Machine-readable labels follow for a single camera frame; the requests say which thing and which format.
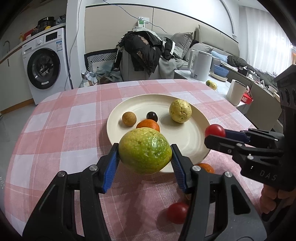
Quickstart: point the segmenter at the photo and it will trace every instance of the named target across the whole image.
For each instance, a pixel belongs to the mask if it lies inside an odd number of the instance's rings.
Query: white washing machine
[[[68,77],[64,28],[41,35],[23,45],[22,58],[35,104],[52,94],[73,89]]]

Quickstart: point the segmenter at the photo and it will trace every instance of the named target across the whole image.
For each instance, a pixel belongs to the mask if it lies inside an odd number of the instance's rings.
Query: screw
[[[249,155],[247,156],[247,158],[248,158],[249,160],[253,160],[253,159],[254,159],[254,157],[251,156],[251,154],[249,154]]]
[[[98,169],[98,167],[97,167],[97,165],[91,165],[91,166],[89,167],[89,169],[90,169],[91,171],[96,171],[96,170]]]
[[[232,176],[233,176],[233,174],[232,174],[231,172],[225,172],[224,174],[225,174],[225,176],[227,176],[227,177],[232,177]]]
[[[192,170],[199,172],[201,170],[201,167],[200,166],[193,166]]]
[[[66,173],[64,171],[60,171],[57,173],[58,177],[63,177]]]

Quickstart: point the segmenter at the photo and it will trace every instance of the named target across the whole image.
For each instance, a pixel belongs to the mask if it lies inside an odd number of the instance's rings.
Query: floor
[[[2,211],[4,211],[4,184],[8,164],[17,139],[35,107],[34,104],[25,106],[3,115],[0,119],[0,209]]]

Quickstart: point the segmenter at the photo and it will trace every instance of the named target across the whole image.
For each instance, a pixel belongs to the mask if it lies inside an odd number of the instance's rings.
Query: washing machine door
[[[60,69],[61,64],[58,55],[47,48],[34,52],[27,65],[30,82],[41,90],[48,89],[57,81]]]

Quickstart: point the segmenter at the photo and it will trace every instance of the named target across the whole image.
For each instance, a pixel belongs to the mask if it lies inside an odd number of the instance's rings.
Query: cable
[[[104,1],[105,3],[107,3],[107,4],[109,4],[109,5],[113,5],[113,6],[120,7],[123,11],[125,11],[124,8],[122,8],[121,6],[119,6],[119,5],[117,5],[117,4],[108,3],[108,2],[106,2],[105,0],[103,0],[103,1]],[[130,15],[131,17],[135,18],[136,20],[139,20],[139,18],[136,18],[135,16],[129,14],[127,11],[125,11],[125,12],[126,12],[128,15]],[[157,26],[157,25],[154,25],[153,23],[151,23],[151,22],[149,22],[149,21],[146,21],[146,20],[144,20],[144,21],[145,21],[145,22],[148,22],[148,23],[150,23],[150,24],[152,24],[152,25],[155,26],[155,27],[159,27],[159,28],[161,28],[161,29],[164,31],[164,29],[163,29],[162,27]]]
[[[78,14],[77,14],[77,17],[78,17],[78,28],[77,28],[77,33],[76,33],[76,36],[75,36],[75,39],[74,39],[74,42],[72,44],[72,47],[70,49],[70,54],[69,54],[69,73],[68,73],[68,76],[67,76],[67,79],[66,79],[66,83],[65,83],[65,91],[66,91],[66,85],[67,85],[67,81],[68,81],[68,78],[69,78],[69,75],[70,75],[70,68],[71,68],[71,52],[72,52],[72,49],[73,49],[73,46],[75,44],[75,41],[77,39],[77,35],[78,35],[78,32],[79,32],[79,12],[80,12],[80,6],[81,6],[81,2],[82,0],[80,0],[80,4],[79,4],[79,8],[78,8]]]

